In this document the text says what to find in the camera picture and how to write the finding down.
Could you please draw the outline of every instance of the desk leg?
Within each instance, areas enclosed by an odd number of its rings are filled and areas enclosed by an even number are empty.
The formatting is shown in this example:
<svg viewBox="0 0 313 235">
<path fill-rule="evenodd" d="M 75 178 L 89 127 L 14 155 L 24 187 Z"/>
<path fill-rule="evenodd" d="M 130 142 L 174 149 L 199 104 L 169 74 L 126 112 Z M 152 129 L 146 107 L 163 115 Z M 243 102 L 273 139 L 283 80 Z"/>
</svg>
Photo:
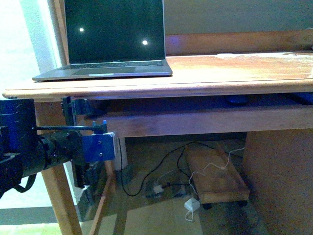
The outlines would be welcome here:
<svg viewBox="0 0 313 235">
<path fill-rule="evenodd" d="M 35 103 L 37 125 L 65 125 L 59 102 Z M 81 235 L 76 209 L 63 165 L 43 170 L 55 216 L 63 235 Z"/>
<path fill-rule="evenodd" d="M 63 235 L 81 235 L 82 230 L 63 165 L 42 171 L 55 216 Z"/>
<path fill-rule="evenodd" d="M 244 173 L 268 232 L 312 234 L 313 129 L 248 133 Z"/>
</svg>

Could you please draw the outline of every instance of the wall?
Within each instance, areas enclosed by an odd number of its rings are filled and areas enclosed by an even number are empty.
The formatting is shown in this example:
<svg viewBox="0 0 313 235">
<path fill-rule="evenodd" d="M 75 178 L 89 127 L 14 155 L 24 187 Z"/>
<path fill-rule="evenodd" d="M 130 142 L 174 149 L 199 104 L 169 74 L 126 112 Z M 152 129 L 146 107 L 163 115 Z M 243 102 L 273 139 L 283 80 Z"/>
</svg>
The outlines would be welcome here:
<svg viewBox="0 0 313 235">
<path fill-rule="evenodd" d="M 313 27 L 312 0 L 164 0 L 166 34 Z"/>
</svg>

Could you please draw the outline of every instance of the power adapter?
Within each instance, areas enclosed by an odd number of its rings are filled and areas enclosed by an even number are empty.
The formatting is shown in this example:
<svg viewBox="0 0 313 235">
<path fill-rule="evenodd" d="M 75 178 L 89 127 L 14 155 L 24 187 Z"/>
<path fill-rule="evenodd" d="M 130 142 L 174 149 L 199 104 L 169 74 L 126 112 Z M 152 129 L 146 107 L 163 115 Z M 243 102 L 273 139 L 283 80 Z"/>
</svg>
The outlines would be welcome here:
<svg viewBox="0 0 313 235">
<path fill-rule="evenodd" d="M 190 212 L 195 212 L 199 207 L 200 207 L 200 201 L 197 201 L 193 197 L 185 202 L 185 208 Z"/>
</svg>

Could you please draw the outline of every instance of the black cable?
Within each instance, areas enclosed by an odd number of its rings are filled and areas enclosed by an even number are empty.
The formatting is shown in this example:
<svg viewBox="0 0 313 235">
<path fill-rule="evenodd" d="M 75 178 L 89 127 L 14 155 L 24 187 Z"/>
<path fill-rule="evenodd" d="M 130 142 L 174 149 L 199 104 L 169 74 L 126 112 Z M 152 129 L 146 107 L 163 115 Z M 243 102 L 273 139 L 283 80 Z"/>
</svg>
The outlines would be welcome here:
<svg viewBox="0 0 313 235">
<path fill-rule="evenodd" d="M 181 173 L 183 173 L 184 175 L 186 175 L 186 176 L 188 177 L 188 179 L 190 179 L 190 176 L 189 176 L 186 172 L 184 172 L 184 171 L 180 168 L 180 166 L 179 166 L 179 161 L 180 161 L 180 159 L 181 159 L 181 157 L 182 157 L 184 151 L 185 151 L 185 148 L 182 150 L 182 152 L 181 152 L 179 158 L 177 159 L 176 165 L 177 165 L 178 170 L 179 170 Z"/>
<path fill-rule="evenodd" d="M 156 171 L 156 169 L 158 169 L 158 168 L 162 165 L 162 163 L 164 162 L 165 158 L 166 158 L 167 156 L 169 156 L 171 153 L 175 152 L 176 150 L 178 150 L 178 149 L 180 149 L 180 148 L 183 148 L 183 147 L 185 147 L 186 145 L 189 145 L 189 144 L 191 144 L 191 143 L 193 143 L 193 142 L 190 142 L 190 143 L 188 143 L 188 144 L 185 144 L 185 145 L 183 145 L 183 146 L 181 146 L 181 147 L 178 147 L 178 148 L 176 148 L 176 149 L 170 151 L 169 153 L 167 153 L 167 154 L 163 157 L 162 161 L 161 161 L 153 170 L 151 170 L 151 171 L 143 178 L 143 180 L 142 180 L 142 182 L 141 182 L 141 185 L 140 185 L 139 191 L 138 191 L 137 193 L 135 193 L 135 194 L 129 194 L 129 193 L 125 190 L 124 183 L 123 183 L 122 147 L 121 147 L 121 142 L 119 141 L 119 148 L 120 148 L 120 152 L 121 152 L 121 184 L 122 184 L 122 188 L 123 188 L 124 192 L 125 192 L 128 196 L 130 196 L 130 197 L 135 197 L 135 196 L 137 196 L 138 194 L 140 194 L 141 190 L 143 189 L 143 183 L 144 183 L 144 181 L 147 179 L 147 177 L 148 177 L 149 175 L 151 175 L 154 171 Z"/>
<path fill-rule="evenodd" d="M 142 182 L 141 182 L 141 185 L 140 185 L 139 191 L 138 191 L 137 193 L 135 193 L 135 194 L 130 194 L 130 193 L 128 193 L 128 192 L 126 191 L 125 186 L 124 186 L 124 182 L 123 182 L 122 147 L 121 147 L 120 141 L 118 141 L 118 142 L 119 142 L 119 148 L 120 148 L 120 154 L 121 154 L 121 156 L 120 156 L 120 157 L 121 157 L 121 172 L 120 172 L 121 184 L 122 184 L 122 188 L 123 188 L 124 192 L 125 192 L 129 197 L 135 197 L 135 196 L 137 196 L 138 194 L 140 194 L 140 192 L 141 192 L 142 189 L 143 189 L 144 181 L 147 179 L 147 177 L 148 177 L 149 175 L 151 175 L 153 172 L 155 172 L 155 171 L 162 165 L 162 163 L 164 162 L 165 158 L 166 158 L 167 156 L 169 156 L 171 153 L 175 152 L 176 150 L 179 150 L 179 149 L 181 149 L 181 148 L 183 148 L 183 147 L 185 147 L 185 146 L 187 146 L 187 145 L 189 145 L 189 144 L 192 144 L 192 143 L 198 143 L 198 144 L 204 145 L 204 146 L 206 146 L 206 147 L 209 147 L 209 148 L 211 148 L 211 149 L 215 149 L 215 148 L 213 148 L 213 147 L 211 147 L 211 146 L 209 146 L 209 145 L 207 145 L 207 144 L 204 144 L 204 143 L 201 143 L 201 142 L 197 142 L 197 141 L 193 141 L 193 142 L 189 142 L 189 143 L 187 143 L 187 144 L 185 144 L 185 145 L 183 145 L 183 146 L 181 146 L 181 147 L 178 147 L 178 148 L 176 148 L 176 149 L 174 149 L 174 150 L 168 152 L 168 153 L 163 157 L 163 159 L 161 160 L 161 162 L 143 178 L 143 180 L 142 180 Z M 177 168 L 178 168 L 178 170 L 179 170 L 180 172 L 182 172 L 183 174 L 185 174 L 185 175 L 190 179 L 190 176 L 189 176 L 187 173 L 185 173 L 185 172 L 179 167 L 179 161 L 180 161 L 180 159 L 182 158 L 182 155 L 183 155 L 184 151 L 185 151 L 185 148 L 184 148 L 183 151 L 180 153 L 180 156 L 179 156 L 179 158 L 178 158 L 178 160 L 177 160 Z"/>
<path fill-rule="evenodd" d="M 215 149 L 215 148 L 213 148 L 213 147 L 211 147 L 211 146 L 209 146 L 209 145 L 207 145 L 207 144 L 205 144 L 205 143 L 201 143 L 201 142 L 195 142 L 195 143 L 204 145 L 204 146 L 209 147 L 209 148 L 211 148 L 211 149 Z M 230 155 L 233 155 L 233 156 L 238 157 L 238 158 L 243 158 L 242 156 L 239 156 L 239 155 L 236 155 L 236 154 L 233 154 L 233 153 L 231 153 Z"/>
</svg>

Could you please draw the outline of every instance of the wooden shelf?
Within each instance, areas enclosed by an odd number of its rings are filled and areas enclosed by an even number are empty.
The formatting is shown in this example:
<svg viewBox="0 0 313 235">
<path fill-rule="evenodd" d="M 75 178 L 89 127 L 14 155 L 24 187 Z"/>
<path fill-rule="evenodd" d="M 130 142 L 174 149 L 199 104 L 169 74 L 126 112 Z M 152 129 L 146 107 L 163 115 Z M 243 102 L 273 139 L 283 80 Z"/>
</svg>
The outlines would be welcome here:
<svg viewBox="0 0 313 235">
<path fill-rule="evenodd" d="M 208 149 L 199 145 L 188 146 L 186 150 L 191 172 L 203 173 L 209 163 L 221 167 L 227 164 L 228 156 L 223 150 Z M 195 173 L 193 180 L 202 204 L 249 199 L 249 189 L 232 163 L 229 163 L 225 170 L 210 165 L 205 170 L 205 176 Z"/>
</svg>

